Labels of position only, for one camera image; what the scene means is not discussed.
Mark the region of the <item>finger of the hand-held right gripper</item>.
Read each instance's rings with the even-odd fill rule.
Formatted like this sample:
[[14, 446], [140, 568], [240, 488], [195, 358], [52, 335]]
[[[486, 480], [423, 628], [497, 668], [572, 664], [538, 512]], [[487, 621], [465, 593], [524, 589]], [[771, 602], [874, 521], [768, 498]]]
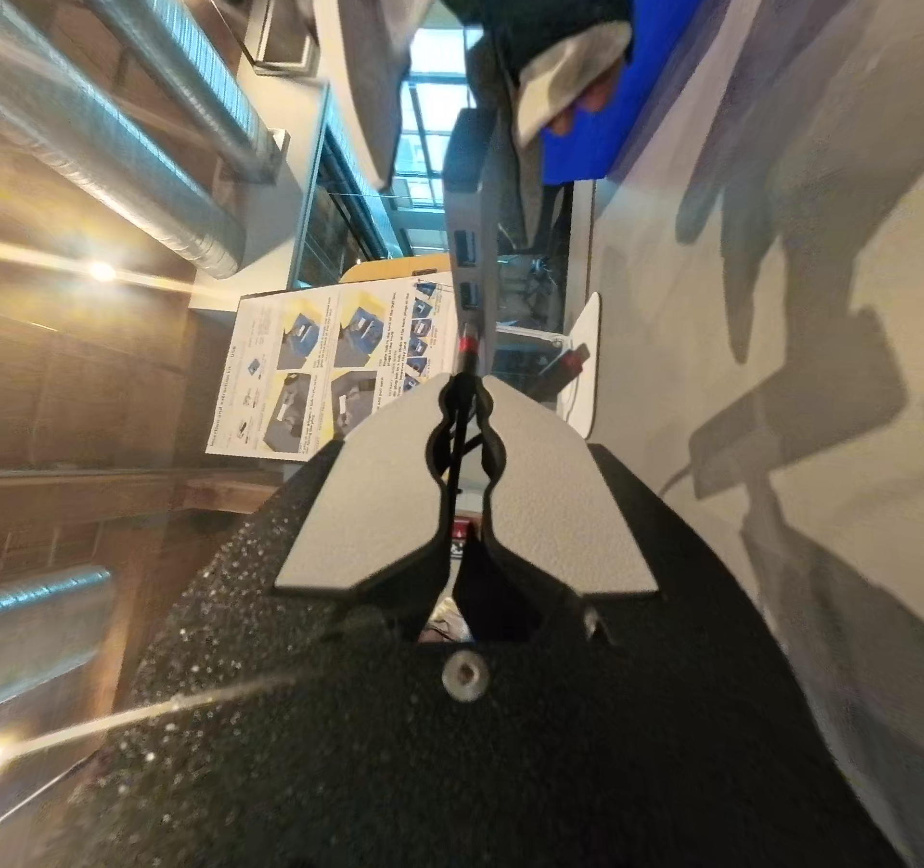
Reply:
[[432, 0], [316, 0], [322, 65], [365, 181], [391, 183], [410, 40]]
[[476, 43], [469, 47], [465, 61], [475, 105], [495, 111], [500, 128], [500, 226], [515, 248], [529, 248], [536, 238], [541, 207], [539, 150], [518, 147], [514, 89], [494, 44]]

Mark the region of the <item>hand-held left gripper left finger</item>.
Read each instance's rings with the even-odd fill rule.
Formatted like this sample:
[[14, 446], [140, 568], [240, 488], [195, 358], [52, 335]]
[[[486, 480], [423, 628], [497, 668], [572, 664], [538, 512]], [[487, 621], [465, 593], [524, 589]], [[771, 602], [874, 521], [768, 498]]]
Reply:
[[347, 435], [274, 581], [277, 591], [443, 591], [452, 521], [436, 457], [451, 428], [445, 396], [454, 379], [434, 376]]

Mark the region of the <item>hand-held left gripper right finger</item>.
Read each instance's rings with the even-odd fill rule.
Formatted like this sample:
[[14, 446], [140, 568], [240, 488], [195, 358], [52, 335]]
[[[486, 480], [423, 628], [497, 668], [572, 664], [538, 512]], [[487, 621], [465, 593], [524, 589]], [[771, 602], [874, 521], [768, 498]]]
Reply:
[[486, 533], [580, 597], [655, 595], [658, 585], [585, 439], [505, 382], [482, 381]]

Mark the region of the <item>grey usb hub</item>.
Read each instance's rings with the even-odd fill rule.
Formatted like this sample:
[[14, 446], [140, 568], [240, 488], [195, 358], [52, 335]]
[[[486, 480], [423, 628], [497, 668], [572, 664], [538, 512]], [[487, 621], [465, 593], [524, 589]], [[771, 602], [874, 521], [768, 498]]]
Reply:
[[460, 111], [442, 177], [458, 335], [477, 339], [478, 361], [473, 372], [481, 377], [491, 374], [498, 321], [500, 135], [494, 111]]

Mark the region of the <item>black usb cable red collar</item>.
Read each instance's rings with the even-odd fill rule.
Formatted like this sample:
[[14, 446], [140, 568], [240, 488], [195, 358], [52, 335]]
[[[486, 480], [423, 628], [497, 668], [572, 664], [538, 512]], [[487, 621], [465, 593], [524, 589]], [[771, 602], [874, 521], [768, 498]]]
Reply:
[[446, 487], [448, 495], [449, 520], [456, 516], [459, 493], [459, 478], [468, 441], [468, 425], [476, 412], [476, 394], [479, 386], [479, 329], [474, 323], [466, 323], [460, 331], [456, 358], [456, 373], [450, 386], [449, 418], [449, 462]]

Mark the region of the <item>person's right hand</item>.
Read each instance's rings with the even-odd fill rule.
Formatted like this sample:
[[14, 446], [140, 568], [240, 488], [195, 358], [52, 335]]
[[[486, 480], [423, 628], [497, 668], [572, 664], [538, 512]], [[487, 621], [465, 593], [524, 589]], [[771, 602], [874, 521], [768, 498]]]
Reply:
[[568, 135], [574, 126], [578, 112], [596, 114], [604, 110], [616, 92], [625, 66], [626, 60], [622, 57], [584, 88], [570, 105], [545, 125], [543, 130], [558, 137]]

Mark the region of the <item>blue plastic bin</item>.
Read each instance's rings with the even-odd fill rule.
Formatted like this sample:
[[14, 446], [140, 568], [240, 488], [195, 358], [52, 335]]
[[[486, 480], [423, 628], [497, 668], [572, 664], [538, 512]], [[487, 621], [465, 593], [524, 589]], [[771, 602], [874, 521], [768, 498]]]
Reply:
[[635, 54], [613, 99], [568, 136], [542, 137], [547, 185], [621, 179], [663, 121], [722, 25], [730, 0], [636, 0]]

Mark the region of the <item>wooden backing board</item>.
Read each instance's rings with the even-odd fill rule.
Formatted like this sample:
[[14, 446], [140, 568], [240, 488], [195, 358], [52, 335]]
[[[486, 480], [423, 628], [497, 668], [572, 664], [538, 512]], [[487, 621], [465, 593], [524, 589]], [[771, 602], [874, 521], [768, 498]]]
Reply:
[[423, 277], [451, 270], [451, 257], [447, 252], [437, 252], [411, 257], [362, 261], [344, 273], [340, 285], [379, 280]]

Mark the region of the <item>printed instruction sheet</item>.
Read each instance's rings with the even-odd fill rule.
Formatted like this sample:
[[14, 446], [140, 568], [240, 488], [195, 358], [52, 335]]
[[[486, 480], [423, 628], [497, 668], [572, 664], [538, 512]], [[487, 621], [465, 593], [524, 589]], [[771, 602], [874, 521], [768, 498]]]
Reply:
[[205, 453], [305, 461], [453, 369], [448, 270], [242, 299]]

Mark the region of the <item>black wall speaker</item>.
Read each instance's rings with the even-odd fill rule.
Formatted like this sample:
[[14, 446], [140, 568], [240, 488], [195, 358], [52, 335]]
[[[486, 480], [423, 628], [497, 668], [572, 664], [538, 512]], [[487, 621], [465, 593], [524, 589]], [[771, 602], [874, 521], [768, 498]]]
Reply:
[[313, 78], [320, 49], [305, 0], [253, 0], [245, 37], [248, 63], [264, 77]]

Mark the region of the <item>silver ventilation duct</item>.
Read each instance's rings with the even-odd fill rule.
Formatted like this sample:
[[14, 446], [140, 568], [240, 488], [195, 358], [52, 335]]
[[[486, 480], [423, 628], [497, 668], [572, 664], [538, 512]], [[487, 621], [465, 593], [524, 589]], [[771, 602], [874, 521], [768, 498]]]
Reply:
[[89, 663], [109, 630], [115, 585], [83, 566], [10, 583], [1, 590], [1, 701]]
[[237, 273], [237, 220], [9, 0], [1, 66], [8, 139], [202, 272]]
[[245, 182], [276, 181], [271, 130], [181, 0], [82, 0]]

